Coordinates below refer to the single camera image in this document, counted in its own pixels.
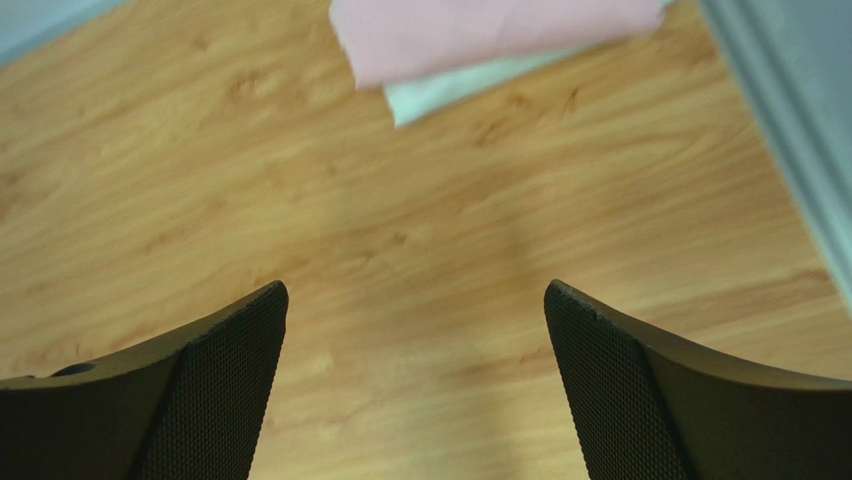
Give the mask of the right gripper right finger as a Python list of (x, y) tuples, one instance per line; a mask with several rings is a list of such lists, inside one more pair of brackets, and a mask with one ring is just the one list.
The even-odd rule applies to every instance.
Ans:
[(562, 281), (544, 312), (592, 479), (847, 479), (851, 385), (731, 356)]

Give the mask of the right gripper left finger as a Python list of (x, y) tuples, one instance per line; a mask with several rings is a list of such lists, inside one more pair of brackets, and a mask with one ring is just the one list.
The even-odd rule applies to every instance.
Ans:
[(46, 377), (1, 383), (5, 479), (245, 479), (286, 332), (272, 282)]

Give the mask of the pink t shirt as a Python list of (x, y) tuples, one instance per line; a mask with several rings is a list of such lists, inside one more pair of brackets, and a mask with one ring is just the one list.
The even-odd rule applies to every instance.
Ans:
[(661, 1), (334, 1), (329, 18), (359, 88), (657, 29)]

